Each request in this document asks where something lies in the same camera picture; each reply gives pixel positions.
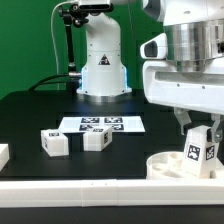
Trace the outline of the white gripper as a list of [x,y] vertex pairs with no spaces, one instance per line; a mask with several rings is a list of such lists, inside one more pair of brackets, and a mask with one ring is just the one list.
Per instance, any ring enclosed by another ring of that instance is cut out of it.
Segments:
[[172,63],[147,61],[143,65],[144,93],[150,103],[174,107],[174,115],[185,135],[192,121],[188,110],[211,113],[209,142],[224,137],[224,74],[209,65],[205,72],[177,72]]

